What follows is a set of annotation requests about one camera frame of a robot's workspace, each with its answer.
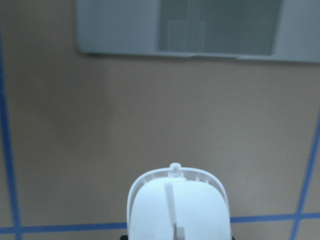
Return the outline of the white computer mouse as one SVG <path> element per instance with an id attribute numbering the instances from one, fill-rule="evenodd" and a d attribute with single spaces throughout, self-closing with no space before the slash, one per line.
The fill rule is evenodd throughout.
<path id="1" fill-rule="evenodd" d="M 173 162 L 130 187 L 122 240 L 232 240 L 226 190 L 213 174 Z"/>

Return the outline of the grey laptop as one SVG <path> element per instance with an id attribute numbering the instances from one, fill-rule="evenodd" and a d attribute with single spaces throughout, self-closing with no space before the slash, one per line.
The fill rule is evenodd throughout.
<path id="1" fill-rule="evenodd" d="M 77 0 L 74 17 L 84 54 L 320 61 L 317 0 Z"/>

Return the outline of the brown paper table cover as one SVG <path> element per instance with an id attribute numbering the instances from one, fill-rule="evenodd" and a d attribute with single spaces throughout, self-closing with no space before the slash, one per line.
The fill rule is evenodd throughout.
<path id="1" fill-rule="evenodd" d="M 0 3 L 0 237 L 117 240 L 134 180 L 224 185 L 237 240 L 320 237 L 320 66 L 85 55 L 72 0 Z"/>

